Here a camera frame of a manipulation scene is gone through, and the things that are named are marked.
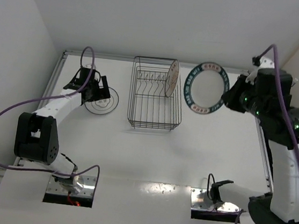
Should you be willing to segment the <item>black line flower plate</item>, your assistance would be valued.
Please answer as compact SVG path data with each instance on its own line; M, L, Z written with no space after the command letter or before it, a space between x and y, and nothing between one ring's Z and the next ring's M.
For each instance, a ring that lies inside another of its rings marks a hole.
M105 115L113 112L119 105L119 95L112 87L109 87L110 98L87 102L85 108L92 114Z

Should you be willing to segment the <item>green rimmed white plate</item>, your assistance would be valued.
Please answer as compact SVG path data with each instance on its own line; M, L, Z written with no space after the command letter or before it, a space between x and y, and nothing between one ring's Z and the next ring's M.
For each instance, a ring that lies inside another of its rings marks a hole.
M219 64L203 62L186 77L183 96L193 112L201 115L216 112L223 106L222 95L229 91L227 72Z

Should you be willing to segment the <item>orange sunburst ceramic plate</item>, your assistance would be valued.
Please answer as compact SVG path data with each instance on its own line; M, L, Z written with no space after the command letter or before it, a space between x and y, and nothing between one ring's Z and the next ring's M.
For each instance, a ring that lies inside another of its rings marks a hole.
M177 80L179 79L180 76L180 63L178 60L174 60L172 64L169 67L169 70L167 72L167 77L166 77L166 85L165 85L165 97L171 97L173 94L176 85L177 85Z

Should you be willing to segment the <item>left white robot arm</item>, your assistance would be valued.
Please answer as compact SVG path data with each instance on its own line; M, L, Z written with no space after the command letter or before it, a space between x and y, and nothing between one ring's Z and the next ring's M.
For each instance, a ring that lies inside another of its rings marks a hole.
M110 98L106 76L96 78L97 74L95 69L80 68L59 98L33 113L22 113L18 119L14 154L51 171L54 180L69 193L80 193L84 182L77 165L59 151L57 127L85 103Z

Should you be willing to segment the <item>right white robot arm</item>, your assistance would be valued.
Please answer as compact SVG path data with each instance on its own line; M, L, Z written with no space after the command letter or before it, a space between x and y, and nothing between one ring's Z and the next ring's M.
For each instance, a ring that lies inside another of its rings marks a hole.
M299 108L292 107L292 75L262 68L239 75L222 96L227 108L248 112L259 121L270 151L273 190L261 195L231 180L216 182L210 188L214 203L230 201L249 212L255 224L299 224Z

